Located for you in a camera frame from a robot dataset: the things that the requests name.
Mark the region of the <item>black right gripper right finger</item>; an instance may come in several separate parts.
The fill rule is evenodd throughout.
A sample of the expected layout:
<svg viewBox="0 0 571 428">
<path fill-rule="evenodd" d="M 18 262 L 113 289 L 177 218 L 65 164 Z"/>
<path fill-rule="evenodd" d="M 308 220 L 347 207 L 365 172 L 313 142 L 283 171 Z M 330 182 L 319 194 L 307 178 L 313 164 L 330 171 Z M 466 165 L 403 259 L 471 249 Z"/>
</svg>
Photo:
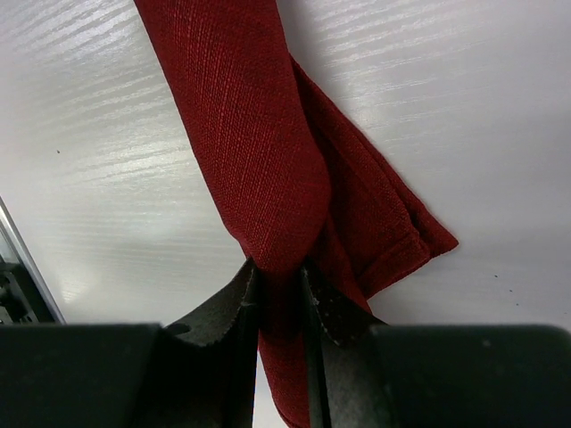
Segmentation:
<svg viewBox="0 0 571 428">
<path fill-rule="evenodd" d="M 567 331 L 389 326 L 314 265 L 300 279 L 312 426 L 569 426 Z"/>
</svg>

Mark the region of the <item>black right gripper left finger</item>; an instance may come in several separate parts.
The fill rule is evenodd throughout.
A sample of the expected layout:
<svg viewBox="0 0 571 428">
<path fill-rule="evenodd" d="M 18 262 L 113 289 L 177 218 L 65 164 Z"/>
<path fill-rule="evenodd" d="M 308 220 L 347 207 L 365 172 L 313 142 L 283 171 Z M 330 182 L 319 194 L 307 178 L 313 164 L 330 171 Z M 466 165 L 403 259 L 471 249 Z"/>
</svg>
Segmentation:
<svg viewBox="0 0 571 428">
<path fill-rule="evenodd" d="M 62 325 L 28 272 L 1 266 L 4 427 L 249 427 L 257 270 L 171 325 Z"/>
</svg>

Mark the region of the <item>dark red cloth napkin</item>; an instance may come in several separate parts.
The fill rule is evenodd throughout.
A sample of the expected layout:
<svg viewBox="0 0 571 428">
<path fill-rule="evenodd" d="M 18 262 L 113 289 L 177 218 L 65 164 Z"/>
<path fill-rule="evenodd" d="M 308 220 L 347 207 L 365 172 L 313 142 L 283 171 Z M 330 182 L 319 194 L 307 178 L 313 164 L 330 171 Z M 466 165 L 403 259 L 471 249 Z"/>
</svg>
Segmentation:
<svg viewBox="0 0 571 428">
<path fill-rule="evenodd" d="M 260 353 L 278 413 L 310 423 L 299 269 L 366 307 L 457 245 L 290 54 L 273 1 L 139 1 L 204 180 L 261 271 Z"/>
</svg>

